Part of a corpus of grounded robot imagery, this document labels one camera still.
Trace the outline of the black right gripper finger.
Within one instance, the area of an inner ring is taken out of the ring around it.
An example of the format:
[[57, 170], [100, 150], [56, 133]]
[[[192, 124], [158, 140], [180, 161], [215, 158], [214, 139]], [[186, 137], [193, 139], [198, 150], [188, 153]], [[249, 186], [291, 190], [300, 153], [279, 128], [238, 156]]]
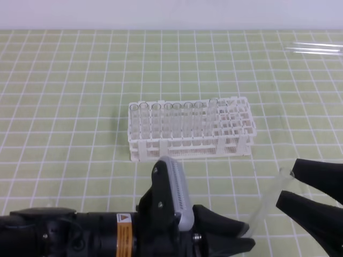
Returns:
[[329, 195], [342, 205], [342, 163], [328, 163], [297, 158], [294, 177]]
[[342, 208], [282, 191], [276, 207], [320, 244], [328, 256], [342, 256]]

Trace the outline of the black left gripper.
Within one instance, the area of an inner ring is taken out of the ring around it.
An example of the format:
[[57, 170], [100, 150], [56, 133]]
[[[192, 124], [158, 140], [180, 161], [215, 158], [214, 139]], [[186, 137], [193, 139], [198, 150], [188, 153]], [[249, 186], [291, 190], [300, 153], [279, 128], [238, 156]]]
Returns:
[[[192, 208], [195, 223], [191, 230], [180, 231], [165, 162], [156, 162], [151, 178], [152, 185], [135, 212], [77, 215], [80, 256], [233, 256], [253, 249], [254, 239], [239, 238], [249, 230], [248, 223], [203, 205]], [[217, 236], [201, 240], [196, 231]]]

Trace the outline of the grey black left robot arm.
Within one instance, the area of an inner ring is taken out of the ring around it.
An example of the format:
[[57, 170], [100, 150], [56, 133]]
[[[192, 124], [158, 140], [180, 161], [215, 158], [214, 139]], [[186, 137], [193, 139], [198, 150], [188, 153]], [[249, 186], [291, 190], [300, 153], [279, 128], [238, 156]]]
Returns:
[[131, 213], [45, 207], [1, 217], [1, 256], [232, 256], [255, 246], [249, 225], [192, 205], [182, 166], [163, 157]]

